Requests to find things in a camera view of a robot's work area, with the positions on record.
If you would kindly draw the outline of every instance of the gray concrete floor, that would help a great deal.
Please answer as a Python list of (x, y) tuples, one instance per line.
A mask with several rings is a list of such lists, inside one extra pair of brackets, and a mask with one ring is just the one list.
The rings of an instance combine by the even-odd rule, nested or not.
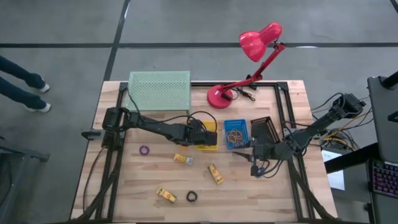
[[(0, 44), (113, 43), (123, 3), (0, 0)], [(398, 36), (398, 14), (388, 0), (131, 0), (120, 42), (237, 42), (241, 32), (271, 21), (283, 25), (280, 40), (287, 43), (384, 43)], [(51, 153), (46, 164), (31, 162), (11, 223), (64, 221), (72, 207), (87, 145), (80, 132), (92, 124), (111, 48), (60, 47), (0, 48), (52, 87), (43, 95), (53, 105), (49, 114), (26, 112), (0, 96), (0, 135)], [(367, 96), (366, 78), (395, 72), (397, 54), (396, 47), (288, 48), (264, 79), (305, 80), (315, 107), (339, 91)], [(190, 70), (193, 80), (239, 80), (258, 66), (239, 48), (119, 49), (110, 80), (127, 80), (133, 70)], [(376, 141), (372, 124), (352, 134), (360, 146)], [(342, 219), (367, 219), (361, 203), (338, 197), (335, 202)]]

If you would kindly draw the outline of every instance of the small yellow box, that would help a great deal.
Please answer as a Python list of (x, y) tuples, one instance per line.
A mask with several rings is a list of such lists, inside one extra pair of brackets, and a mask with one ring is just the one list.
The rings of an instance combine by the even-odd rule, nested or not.
[(214, 164), (210, 165), (208, 168), (216, 184), (220, 184), (224, 181), (224, 178), (220, 175)]
[[(216, 123), (214, 121), (203, 121), (203, 124), (205, 125), (205, 127), (208, 131), (216, 131)], [(220, 141), (217, 139), (217, 145), (215, 145), (215, 146), (199, 145), (199, 146), (195, 146), (195, 149), (201, 150), (201, 151), (216, 151), (220, 147), (219, 142)]]
[(162, 187), (157, 189), (156, 193), (160, 196), (163, 196), (163, 198), (166, 198), (169, 202), (174, 203), (177, 199), (176, 196), (174, 196), (173, 194), (171, 194), (170, 192), (166, 191), (165, 189), (163, 189)]
[(183, 156), (178, 153), (174, 154), (174, 160), (181, 162), (181, 163), (188, 164), (188, 165), (192, 165), (192, 161), (193, 161), (193, 159), (191, 157)]

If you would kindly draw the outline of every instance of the black ring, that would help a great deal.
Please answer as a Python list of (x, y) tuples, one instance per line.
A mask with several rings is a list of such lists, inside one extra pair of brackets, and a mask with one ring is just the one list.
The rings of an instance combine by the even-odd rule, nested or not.
[[(195, 196), (194, 199), (190, 199), (189, 195), (193, 194), (193, 196)], [(194, 192), (194, 191), (189, 191), (187, 194), (187, 201), (189, 202), (195, 202), (196, 200), (198, 200), (198, 195)]]

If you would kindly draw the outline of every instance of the purple ring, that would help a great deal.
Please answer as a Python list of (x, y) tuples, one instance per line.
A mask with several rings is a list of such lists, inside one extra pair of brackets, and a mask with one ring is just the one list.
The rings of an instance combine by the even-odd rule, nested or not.
[(143, 155), (143, 156), (148, 155), (148, 154), (149, 154), (149, 148), (148, 148), (148, 146), (141, 146), (141, 147), (139, 148), (139, 153), (140, 153), (141, 155)]

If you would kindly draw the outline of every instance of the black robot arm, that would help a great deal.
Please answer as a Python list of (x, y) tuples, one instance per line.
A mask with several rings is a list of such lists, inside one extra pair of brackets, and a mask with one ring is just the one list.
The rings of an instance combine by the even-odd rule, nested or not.
[[(121, 116), (127, 116), (126, 122), (118, 126)], [(126, 108), (108, 108), (102, 128), (106, 131), (125, 131), (129, 128), (139, 128), (152, 133), (163, 135), (167, 140), (182, 146), (217, 145), (217, 132), (204, 131), (200, 120), (191, 120), (190, 124), (167, 124), (145, 117), (137, 112), (130, 112)]]
[(256, 138), (252, 140), (253, 156), (251, 175), (262, 175), (258, 173), (256, 159), (266, 161), (268, 159), (288, 160), (294, 154), (301, 154), (310, 144), (312, 137), (320, 134), (329, 125), (342, 118), (355, 118), (362, 113), (365, 102), (359, 101), (353, 94), (341, 94), (333, 102), (333, 106), (327, 114), (323, 115), (316, 122), (308, 125), (307, 128), (296, 130), (287, 135), (283, 141), (274, 145), (258, 144)]

